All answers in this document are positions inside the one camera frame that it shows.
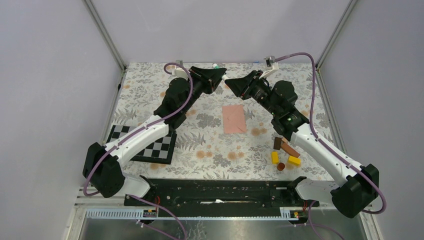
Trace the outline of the small brown wooden cylinder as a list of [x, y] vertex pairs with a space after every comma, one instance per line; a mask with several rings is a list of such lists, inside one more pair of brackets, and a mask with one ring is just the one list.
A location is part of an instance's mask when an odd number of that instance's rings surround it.
[[282, 162], [278, 163], [276, 168], [278, 171], [283, 171], [285, 169], [286, 165]]

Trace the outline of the left aluminium frame post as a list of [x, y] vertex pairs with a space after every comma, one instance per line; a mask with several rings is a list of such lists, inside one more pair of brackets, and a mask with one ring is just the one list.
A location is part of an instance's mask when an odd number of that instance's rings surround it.
[[85, 4], [88, 13], [90, 14], [91, 18], [93, 19], [94, 24], [96, 25], [101, 37], [103, 38], [107, 48], [109, 49], [114, 61], [120, 68], [122, 72], [125, 72], [127, 69], [127, 66], [120, 55], [111, 35], [109, 34], [106, 25], [104, 24], [100, 14], [98, 13], [96, 6], [92, 0], [82, 0], [82, 2]]

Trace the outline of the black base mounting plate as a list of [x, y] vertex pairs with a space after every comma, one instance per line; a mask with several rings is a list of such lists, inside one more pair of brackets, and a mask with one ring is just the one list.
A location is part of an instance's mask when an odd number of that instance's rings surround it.
[[285, 180], [216, 180], [151, 178], [144, 200], [177, 217], [279, 217], [280, 209], [303, 210], [294, 184]]

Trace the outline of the yellow block near front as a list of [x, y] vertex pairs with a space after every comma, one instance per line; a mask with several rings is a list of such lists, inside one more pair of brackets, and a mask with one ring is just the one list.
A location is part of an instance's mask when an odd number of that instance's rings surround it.
[[277, 164], [280, 163], [279, 154], [278, 154], [277, 151], [271, 152], [271, 163], [274, 164], [274, 165], [277, 165]]

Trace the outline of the black grey checkerboard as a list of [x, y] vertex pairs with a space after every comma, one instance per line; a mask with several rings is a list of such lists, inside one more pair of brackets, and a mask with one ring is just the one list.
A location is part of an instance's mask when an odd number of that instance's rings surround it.
[[[113, 125], [106, 143], [113, 142], [135, 129], [135, 126]], [[145, 149], [137, 153], [131, 161], [170, 165], [176, 145], [177, 133], [170, 132], [168, 135], [157, 139]]]

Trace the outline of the floral patterned table mat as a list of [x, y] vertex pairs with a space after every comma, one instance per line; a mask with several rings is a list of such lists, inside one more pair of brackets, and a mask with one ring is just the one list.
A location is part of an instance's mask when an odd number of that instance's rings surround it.
[[[161, 104], [172, 76], [162, 63], [133, 62], [127, 67], [113, 125], [135, 127], [146, 121]], [[246, 132], [225, 133], [222, 108], [241, 105]], [[235, 97], [225, 83], [212, 94], [202, 95], [177, 129], [170, 164], [130, 161], [124, 172], [147, 178], [294, 180], [304, 176], [312, 180], [331, 180], [331, 176], [300, 147], [300, 165], [288, 162], [288, 154], [279, 151], [285, 168], [272, 164], [271, 154], [277, 133], [272, 115], [255, 100]]]

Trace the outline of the reddish brown wooden block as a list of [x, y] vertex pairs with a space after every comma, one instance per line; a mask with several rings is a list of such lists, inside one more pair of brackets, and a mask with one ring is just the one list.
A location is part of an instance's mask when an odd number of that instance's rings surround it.
[[300, 153], [297, 152], [293, 147], [291, 147], [287, 142], [284, 142], [284, 141], [282, 142], [281, 149], [292, 157], [295, 157], [295, 158], [300, 157]]

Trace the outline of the yellow block right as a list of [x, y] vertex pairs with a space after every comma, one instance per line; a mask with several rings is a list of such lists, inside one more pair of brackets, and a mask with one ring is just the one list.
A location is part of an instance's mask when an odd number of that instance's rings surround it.
[[290, 155], [287, 159], [287, 162], [294, 166], [300, 166], [301, 165], [301, 159], [295, 156]]

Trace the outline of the yellow block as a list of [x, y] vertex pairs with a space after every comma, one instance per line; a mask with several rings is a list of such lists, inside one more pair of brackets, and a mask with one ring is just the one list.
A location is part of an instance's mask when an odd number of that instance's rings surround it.
[[274, 164], [274, 165], [277, 165], [277, 164], [280, 163], [279, 154], [278, 154], [277, 151], [271, 152], [271, 163]]
[[301, 165], [301, 159], [295, 156], [290, 155], [287, 159], [287, 162], [294, 166], [300, 166]]

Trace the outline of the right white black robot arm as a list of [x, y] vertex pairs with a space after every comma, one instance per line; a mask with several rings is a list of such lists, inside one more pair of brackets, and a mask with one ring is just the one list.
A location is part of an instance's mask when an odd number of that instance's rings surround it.
[[273, 87], [267, 77], [279, 70], [279, 61], [289, 55], [265, 59], [268, 70], [253, 70], [241, 78], [222, 79], [233, 94], [242, 99], [254, 99], [272, 115], [274, 130], [289, 142], [299, 146], [316, 160], [333, 178], [333, 181], [314, 181], [298, 177], [287, 191], [287, 201], [293, 206], [306, 201], [332, 204], [341, 214], [353, 218], [361, 212], [372, 214], [366, 207], [381, 198], [382, 206], [374, 214], [381, 214], [387, 201], [379, 189], [379, 171], [369, 164], [364, 166], [336, 148], [319, 134], [313, 120], [297, 110], [298, 96], [290, 81], [280, 80]]

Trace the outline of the green white glue stick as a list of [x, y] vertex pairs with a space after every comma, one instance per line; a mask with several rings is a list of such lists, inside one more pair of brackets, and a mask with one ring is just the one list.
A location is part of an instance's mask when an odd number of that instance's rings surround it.
[[216, 74], [222, 81], [229, 79], [227, 76], [227, 68], [218, 65], [217, 63], [212, 64], [213, 69], [216, 71]]

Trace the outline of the dark brown wooden block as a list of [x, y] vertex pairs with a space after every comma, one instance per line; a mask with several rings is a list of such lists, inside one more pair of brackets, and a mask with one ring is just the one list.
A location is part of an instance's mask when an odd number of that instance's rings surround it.
[[279, 151], [281, 149], [283, 139], [280, 137], [275, 137], [273, 142], [273, 149]]

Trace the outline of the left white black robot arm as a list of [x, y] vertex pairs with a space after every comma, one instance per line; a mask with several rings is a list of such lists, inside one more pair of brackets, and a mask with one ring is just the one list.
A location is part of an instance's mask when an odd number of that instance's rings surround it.
[[125, 194], [144, 206], [152, 204], [155, 192], [141, 176], [125, 173], [123, 168], [139, 152], [156, 140], [175, 131], [187, 118], [186, 113], [201, 95], [210, 95], [225, 78], [226, 68], [216, 64], [213, 68], [190, 69], [172, 63], [173, 75], [161, 105], [141, 125], [105, 145], [93, 143], [87, 150], [83, 167], [85, 182], [83, 194], [91, 197], [101, 194], [110, 198]]

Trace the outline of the aluminium frame post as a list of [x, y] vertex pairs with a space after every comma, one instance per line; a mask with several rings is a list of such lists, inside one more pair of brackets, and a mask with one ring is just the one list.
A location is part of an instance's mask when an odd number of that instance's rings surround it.
[[349, 1], [346, 9], [344, 10], [343, 14], [341, 15], [341, 17], [338, 21], [334, 31], [332, 32], [330, 39], [328, 40], [327, 44], [325, 45], [325, 48], [324, 48], [322, 54], [320, 55], [320, 57], [316, 61], [315, 67], [317, 69], [321, 68], [322, 65], [324, 64], [326, 58], [330, 54], [334, 44], [336, 43], [340, 33], [342, 32], [346, 22], [348, 21], [350, 15], [354, 11], [358, 2], [359, 2], [358, 0], [350, 0]]
[[125, 72], [127, 69], [127, 66], [120, 55], [111, 35], [109, 34], [106, 25], [104, 24], [100, 14], [98, 13], [96, 6], [92, 0], [82, 0], [82, 2], [85, 4], [88, 13], [90, 14], [91, 18], [93, 19], [94, 24], [96, 25], [101, 37], [103, 38], [107, 48], [109, 49], [114, 61], [120, 68], [122, 72]]

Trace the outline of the right aluminium frame post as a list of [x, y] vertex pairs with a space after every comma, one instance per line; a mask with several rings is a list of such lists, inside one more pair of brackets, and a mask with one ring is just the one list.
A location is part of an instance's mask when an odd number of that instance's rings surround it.
[[336, 43], [340, 33], [342, 32], [346, 22], [348, 21], [350, 15], [354, 11], [358, 2], [359, 2], [358, 0], [350, 0], [349, 1], [346, 9], [344, 10], [343, 14], [341, 15], [341, 17], [338, 21], [334, 31], [332, 32], [330, 39], [328, 40], [327, 44], [325, 45], [325, 48], [324, 48], [322, 54], [320, 55], [320, 57], [316, 61], [315, 67], [317, 69], [321, 68], [322, 65], [324, 64], [326, 58], [330, 54], [334, 44]]

